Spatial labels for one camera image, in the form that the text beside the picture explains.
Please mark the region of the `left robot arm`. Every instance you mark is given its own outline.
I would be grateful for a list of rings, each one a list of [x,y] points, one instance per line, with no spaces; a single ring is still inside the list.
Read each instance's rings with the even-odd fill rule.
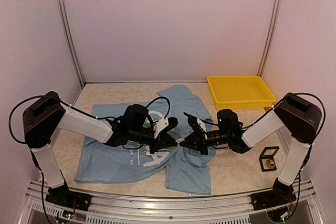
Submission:
[[[71,191],[58,166],[51,147],[51,137],[55,130],[74,132],[96,140],[110,147],[124,146],[128,141],[147,145],[151,154],[161,149],[177,145],[169,135],[178,120],[165,115],[154,122],[147,106],[133,104],[118,117],[98,117],[88,114],[61,100],[58,93],[50,91],[24,102],[34,100],[23,112],[24,140],[15,137],[12,127],[9,133],[13,140],[25,144],[35,166],[42,175],[43,183],[49,188],[42,199],[66,207],[89,206],[89,194]]]

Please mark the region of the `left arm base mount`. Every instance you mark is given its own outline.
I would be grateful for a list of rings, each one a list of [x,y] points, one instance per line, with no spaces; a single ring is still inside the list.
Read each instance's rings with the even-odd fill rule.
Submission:
[[[59,195],[48,192],[46,201],[73,210],[88,211],[91,203],[91,195],[76,191],[69,191],[66,194]]]

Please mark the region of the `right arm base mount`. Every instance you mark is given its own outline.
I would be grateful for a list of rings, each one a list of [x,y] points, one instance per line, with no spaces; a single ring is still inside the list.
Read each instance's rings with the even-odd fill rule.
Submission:
[[[256,211],[287,204],[291,201],[296,201],[297,198],[295,193],[288,193],[284,195],[283,193],[277,193],[273,190],[269,190],[252,194],[251,200],[253,209]]]

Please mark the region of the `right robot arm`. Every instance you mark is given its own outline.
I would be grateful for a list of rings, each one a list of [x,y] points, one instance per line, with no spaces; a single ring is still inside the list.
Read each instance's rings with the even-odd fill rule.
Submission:
[[[272,189],[251,195],[254,209],[264,209],[292,202],[298,198],[293,183],[300,176],[326,120],[325,107],[303,98],[304,93],[287,93],[271,109],[253,124],[243,127],[238,115],[230,109],[217,112],[217,130],[206,131],[205,122],[187,114],[193,132],[180,145],[208,153],[208,148],[226,144],[233,152],[243,154],[273,133],[287,129],[291,134],[291,145],[279,176]]]

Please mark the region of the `light blue printed t-shirt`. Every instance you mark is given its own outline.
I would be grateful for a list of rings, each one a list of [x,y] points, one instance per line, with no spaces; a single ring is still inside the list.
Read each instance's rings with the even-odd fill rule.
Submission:
[[[174,85],[157,93],[169,99],[159,100],[149,107],[152,119],[165,114],[176,117],[178,125],[169,132],[181,141],[192,133],[184,112],[206,121],[212,121],[207,108],[187,86]],[[208,155],[175,146],[151,154],[149,146],[129,141],[126,147],[110,147],[86,137],[81,151],[75,181],[82,183],[124,184],[149,178],[166,169],[166,188],[191,194],[211,194],[211,176],[208,162],[215,156],[214,149]]]

